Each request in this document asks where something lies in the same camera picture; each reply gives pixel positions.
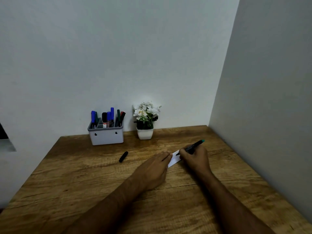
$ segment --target wood grain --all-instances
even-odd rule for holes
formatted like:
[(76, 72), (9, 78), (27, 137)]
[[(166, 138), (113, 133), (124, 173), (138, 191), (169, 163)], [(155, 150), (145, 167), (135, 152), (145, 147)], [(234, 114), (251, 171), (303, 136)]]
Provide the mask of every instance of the wood grain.
[[(144, 160), (205, 139), (212, 171), (276, 233), (312, 233), (309, 224), (207, 126), (155, 130), (142, 141), (92, 146), (89, 135), (61, 137), (0, 215), (1, 233), (60, 233), (117, 188)], [(120, 156), (128, 151), (123, 163)], [(118, 233), (221, 233), (209, 196), (183, 162), (166, 182), (141, 194)]]

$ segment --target person's right arm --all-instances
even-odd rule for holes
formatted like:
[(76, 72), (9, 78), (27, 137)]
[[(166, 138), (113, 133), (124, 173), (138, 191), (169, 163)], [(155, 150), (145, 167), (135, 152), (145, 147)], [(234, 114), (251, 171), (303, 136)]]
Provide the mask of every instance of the person's right arm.
[(180, 149), (180, 156), (213, 197), (226, 233), (274, 233), (213, 175), (209, 166), (208, 152), (203, 145), (199, 145), (193, 155)]

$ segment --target pen holder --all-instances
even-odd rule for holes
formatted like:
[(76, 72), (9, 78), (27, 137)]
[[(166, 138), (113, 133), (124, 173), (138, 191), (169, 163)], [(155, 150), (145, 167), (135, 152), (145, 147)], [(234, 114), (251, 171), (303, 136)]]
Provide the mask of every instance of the pen holder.
[(103, 128), (102, 119), (95, 129), (91, 129), (91, 122), (88, 127), (92, 145), (123, 143), (123, 125), (121, 127)]

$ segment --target potted plant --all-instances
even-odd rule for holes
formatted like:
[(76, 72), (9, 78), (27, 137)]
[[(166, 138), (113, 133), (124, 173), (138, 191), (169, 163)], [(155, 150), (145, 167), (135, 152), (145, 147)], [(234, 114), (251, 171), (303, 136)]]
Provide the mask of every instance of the potted plant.
[(137, 106), (133, 106), (134, 114), (137, 120), (134, 122), (137, 124), (137, 132), (139, 139), (151, 139), (154, 126), (153, 122), (157, 121), (160, 107), (154, 107), (151, 102), (142, 102)]

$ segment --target blue marker cap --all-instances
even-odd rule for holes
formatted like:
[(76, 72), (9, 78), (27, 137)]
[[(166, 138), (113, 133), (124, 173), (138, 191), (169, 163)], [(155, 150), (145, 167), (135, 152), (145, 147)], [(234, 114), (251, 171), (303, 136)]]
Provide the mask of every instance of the blue marker cap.
[(107, 112), (107, 121), (110, 121), (110, 115), (111, 115), (111, 113)]
[(114, 120), (115, 114), (114, 114), (114, 108), (111, 108), (111, 120)]
[(91, 111), (91, 122), (92, 123), (96, 122), (96, 112), (95, 111)]

